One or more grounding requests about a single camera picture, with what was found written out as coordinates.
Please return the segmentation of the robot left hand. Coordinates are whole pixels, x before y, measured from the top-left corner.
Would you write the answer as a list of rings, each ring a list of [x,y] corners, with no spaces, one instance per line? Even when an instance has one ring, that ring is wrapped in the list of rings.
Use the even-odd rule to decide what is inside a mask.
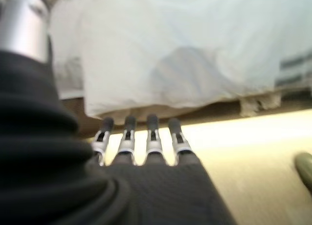
[[[234,225],[190,148],[169,166],[128,153],[101,166],[59,100],[48,34],[56,0],[7,0],[0,17],[3,225]]]

